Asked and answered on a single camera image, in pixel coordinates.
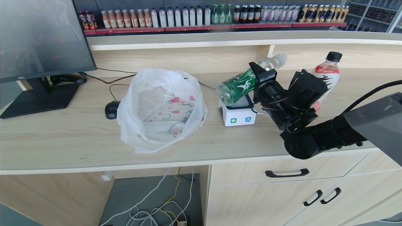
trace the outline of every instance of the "plastic bag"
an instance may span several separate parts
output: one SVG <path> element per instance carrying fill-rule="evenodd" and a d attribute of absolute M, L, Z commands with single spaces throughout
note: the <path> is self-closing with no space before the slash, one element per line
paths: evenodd
<path fill-rule="evenodd" d="M 121 140 L 136 153 L 153 153 L 204 124 L 207 106 L 198 80 L 165 69 L 142 69 L 117 109 Z"/>

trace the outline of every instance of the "drawer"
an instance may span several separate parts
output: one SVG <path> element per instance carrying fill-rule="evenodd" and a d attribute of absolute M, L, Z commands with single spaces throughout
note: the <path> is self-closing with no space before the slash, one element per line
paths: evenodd
<path fill-rule="evenodd" d="M 323 153 L 307 160 L 291 156 L 275 157 L 272 160 L 213 164 L 211 185 L 229 185 L 243 183 L 262 183 L 272 181 L 290 181 L 312 178 L 344 176 L 365 155 L 359 153 Z M 268 177 L 266 171 L 272 171 L 274 177 Z"/>
<path fill-rule="evenodd" d="M 387 170 L 401 169 L 402 167 L 392 160 L 380 149 L 370 152 L 364 159 L 359 162 L 348 175 L 357 175 L 364 173 L 375 173 Z"/>

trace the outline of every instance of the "computer monitor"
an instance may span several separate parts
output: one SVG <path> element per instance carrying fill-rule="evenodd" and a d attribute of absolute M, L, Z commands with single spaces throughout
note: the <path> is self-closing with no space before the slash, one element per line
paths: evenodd
<path fill-rule="evenodd" d="M 0 83 L 26 80 L 0 118 L 68 106 L 78 83 L 45 85 L 49 76 L 96 70 L 72 0 L 0 0 Z"/>

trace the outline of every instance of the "black handle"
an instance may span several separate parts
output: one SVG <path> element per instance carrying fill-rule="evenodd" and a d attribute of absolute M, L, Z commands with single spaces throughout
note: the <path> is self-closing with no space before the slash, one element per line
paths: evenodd
<path fill-rule="evenodd" d="M 317 191 L 317 195 L 318 195 L 318 196 L 316 197 L 316 199 L 314 199 L 311 203 L 303 202 L 304 206 L 309 206 L 309 205 L 313 204 L 315 201 L 317 201 L 319 198 L 321 198 L 321 196 L 322 196 L 322 191 L 321 191 L 321 190 L 318 190 L 318 191 Z"/>
<path fill-rule="evenodd" d="M 321 200 L 320 202 L 321 202 L 321 204 L 327 204 L 327 203 L 329 203 L 330 201 L 332 201 L 334 198 L 336 198 L 339 194 L 340 194 L 340 192 L 341 192 L 341 190 L 340 190 L 340 188 L 335 188 L 335 191 L 336 191 L 336 194 L 335 194 L 335 196 L 334 197 L 332 197 L 330 200 L 328 200 L 328 201 L 325 201 L 325 200 Z"/>
<path fill-rule="evenodd" d="M 302 177 L 302 176 L 306 176 L 307 174 L 310 173 L 310 171 L 308 171 L 308 169 L 301 169 L 300 171 L 301 171 L 300 174 L 280 176 L 280 175 L 274 174 L 274 172 L 272 172 L 271 170 L 267 170 L 267 171 L 265 171 L 265 175 L 267 177 Z"/>

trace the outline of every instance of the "black bottle cap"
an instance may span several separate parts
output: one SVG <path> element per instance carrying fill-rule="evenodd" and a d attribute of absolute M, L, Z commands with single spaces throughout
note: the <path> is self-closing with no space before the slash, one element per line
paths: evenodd
<path fill-rule="evenodd" d="M 333 61 L 333 62 L 339 62 L 341 58 L 342 58 L 342 53 L 329 52 L 326 59 Z"/>

